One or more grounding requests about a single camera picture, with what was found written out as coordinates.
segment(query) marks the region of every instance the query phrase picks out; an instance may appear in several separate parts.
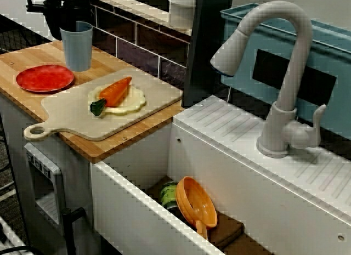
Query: blue container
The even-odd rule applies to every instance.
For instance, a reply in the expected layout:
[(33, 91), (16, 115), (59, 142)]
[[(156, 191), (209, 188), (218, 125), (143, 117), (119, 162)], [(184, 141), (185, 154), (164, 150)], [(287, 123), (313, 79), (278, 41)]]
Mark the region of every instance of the blue container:
[(76, 32), (60, 29), (66, 66), (72, 71), (85, 71), (92, 64), (93, 26), (76, 22)]
[[(224, 41), (236, 30), (242, 18), (259, 4), (221, 11), (225, 19)], [(312, 21), (313, 42), (307, 66), (336, 77), (334, 89), (321, 126), (351, 139), (351, 32)], [(296, 40), (293, 25), (284, 19), (270, 19), (251, 34), (242, 62), (234, 77), (222, 76), (222, 83), (272, 104), (279, 90), (252, 78), (258, 49), (290, 59)], [(317, 105), (297, 99), (298, 116), (312, 121)]]

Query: orange strainer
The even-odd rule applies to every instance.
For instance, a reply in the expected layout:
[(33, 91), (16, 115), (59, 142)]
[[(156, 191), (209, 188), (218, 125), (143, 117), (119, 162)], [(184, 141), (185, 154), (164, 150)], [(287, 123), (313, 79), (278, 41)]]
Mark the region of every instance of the orange strainer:
[(207, 240), (207, 229), (217, 225), (217, 213), (204, 189), (195, 179), (184, 177), (177, 185), (175, 199), (184, 218)]

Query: beige cutting board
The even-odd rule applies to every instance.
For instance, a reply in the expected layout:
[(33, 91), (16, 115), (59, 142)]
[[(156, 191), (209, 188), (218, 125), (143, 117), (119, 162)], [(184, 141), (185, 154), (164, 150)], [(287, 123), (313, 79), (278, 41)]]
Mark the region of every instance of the beige cutting board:
[[(146, 104), (140, 111), (126, 115), (106, 114), (100, 117), (90, 112), (88, 93), (98, 86), (112, 84), (127, 76), (130, 83), (144, 92)], [(162, 110), (182, 98), (182, 91), (151, 75), (127, 67), (107, 76), (48, 96), (42, 106), (49, 118), (24, 130), (29, 141), (45, 140), (56, 132), (70, 132), (92, 141), (101, 141), (134, 123)]]

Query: toy carrot slice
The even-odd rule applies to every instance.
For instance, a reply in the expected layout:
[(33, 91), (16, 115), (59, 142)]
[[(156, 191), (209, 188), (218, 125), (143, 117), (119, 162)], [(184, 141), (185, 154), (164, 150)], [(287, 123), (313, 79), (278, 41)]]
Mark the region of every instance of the toy carrot slice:
[(126, 77), (103, 89), (99, 94), (100, 100), (91, 103), (90, 111), (95, 116), (99, 116), (105, 106), (114, 106), (123, 97), (131, 80), (132, 77)]

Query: red plate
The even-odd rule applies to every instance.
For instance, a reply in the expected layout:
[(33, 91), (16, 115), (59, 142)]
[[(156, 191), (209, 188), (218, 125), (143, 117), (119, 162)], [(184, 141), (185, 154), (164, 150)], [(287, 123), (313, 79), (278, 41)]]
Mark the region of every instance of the red plate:
[(74, 79), (73, 72), (58, 65), (32, 67), (19, 73), (17, 84), (31, 92), (52, 92), (68, 86)]

